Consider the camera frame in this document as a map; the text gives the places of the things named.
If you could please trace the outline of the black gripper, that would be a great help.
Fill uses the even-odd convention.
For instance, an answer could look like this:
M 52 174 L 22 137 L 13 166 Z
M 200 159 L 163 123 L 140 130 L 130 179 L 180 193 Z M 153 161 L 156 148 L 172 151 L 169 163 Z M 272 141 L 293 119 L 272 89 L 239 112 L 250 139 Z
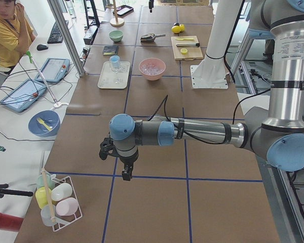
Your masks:
M 153 0 L 149 0 L 148 2 L 148 6 L 149 6 L 149 12 L 152 13 L 153 12 Z
M 106 160 L 108 156 L 117 157 L 124 164 L 122 170 L 122 178 L 124 181 L 131 181 L 132 179 L 132 166 L 137 161 L 139 152 L 138 149 L 130 156 L 120 155 L 113 143 L 112 138 L 107 137 L 100 143 L 99 157 L 101 160 Z

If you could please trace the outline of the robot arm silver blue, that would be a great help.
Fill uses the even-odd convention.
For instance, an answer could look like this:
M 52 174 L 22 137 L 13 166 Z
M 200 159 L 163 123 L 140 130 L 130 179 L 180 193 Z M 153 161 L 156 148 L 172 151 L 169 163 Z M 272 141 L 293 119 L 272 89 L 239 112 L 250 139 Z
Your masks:
M 172 145 L 176 139 L 232 144 L 254 152 L 271 166 L 288 171 L 304 168 L 304 1 L 252 1 L 249 34 L 275 41 L 269 108 L 252 107 L 243 123 L 212 123 L 152 115 L 134 120 L 118 114 L 99 157 L 117 157 L 122 177 L 132 179 L 139 146 Z

